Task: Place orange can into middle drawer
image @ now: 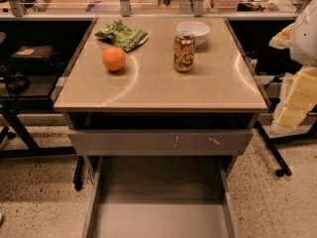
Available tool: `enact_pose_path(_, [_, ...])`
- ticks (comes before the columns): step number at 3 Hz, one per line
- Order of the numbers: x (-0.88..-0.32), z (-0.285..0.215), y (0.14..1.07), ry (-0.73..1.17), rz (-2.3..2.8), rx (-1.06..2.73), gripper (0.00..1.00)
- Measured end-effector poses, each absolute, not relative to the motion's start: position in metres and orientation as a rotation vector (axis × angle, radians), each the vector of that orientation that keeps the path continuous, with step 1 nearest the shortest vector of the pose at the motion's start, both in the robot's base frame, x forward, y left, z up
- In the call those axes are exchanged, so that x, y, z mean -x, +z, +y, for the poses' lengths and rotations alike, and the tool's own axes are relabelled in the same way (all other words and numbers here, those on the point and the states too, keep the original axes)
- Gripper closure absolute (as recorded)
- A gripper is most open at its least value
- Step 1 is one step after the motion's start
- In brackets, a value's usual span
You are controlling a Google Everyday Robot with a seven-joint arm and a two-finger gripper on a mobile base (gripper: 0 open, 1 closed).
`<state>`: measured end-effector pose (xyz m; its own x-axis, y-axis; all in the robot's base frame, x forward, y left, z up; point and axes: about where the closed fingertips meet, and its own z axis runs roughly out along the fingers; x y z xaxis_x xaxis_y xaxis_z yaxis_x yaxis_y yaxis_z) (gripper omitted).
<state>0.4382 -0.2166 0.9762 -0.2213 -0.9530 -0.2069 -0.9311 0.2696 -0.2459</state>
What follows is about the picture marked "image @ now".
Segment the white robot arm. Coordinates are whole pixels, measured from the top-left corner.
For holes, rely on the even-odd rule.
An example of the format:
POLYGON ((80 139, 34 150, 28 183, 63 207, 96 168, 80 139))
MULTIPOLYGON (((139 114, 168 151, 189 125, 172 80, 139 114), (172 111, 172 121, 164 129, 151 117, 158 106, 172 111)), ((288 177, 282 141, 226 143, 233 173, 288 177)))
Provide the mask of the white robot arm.
POLYGON ((289 49, 290 58, 301 64, 296 74, 287 73, 282 80, 270 126, 275 134, 285 134, 295 130, 317 105, 317 0, 311 0, 268 45, 289 49))

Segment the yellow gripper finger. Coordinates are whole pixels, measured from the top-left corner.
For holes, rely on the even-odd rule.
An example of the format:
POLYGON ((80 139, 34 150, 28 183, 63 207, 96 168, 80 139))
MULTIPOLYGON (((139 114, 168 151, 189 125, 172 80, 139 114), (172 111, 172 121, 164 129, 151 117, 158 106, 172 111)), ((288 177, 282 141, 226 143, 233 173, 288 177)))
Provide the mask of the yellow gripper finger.
POLYGON ((278 34, 271 38, 268 45, 272 48, 284 50, 290 48, 290 36, 293 29, 293 24, 282 29, 278 34))
POLYGON ((271 130, 294 130, 317 105, 317 67, 304 65, 282 80, 279 103, 273 113, 271 130))

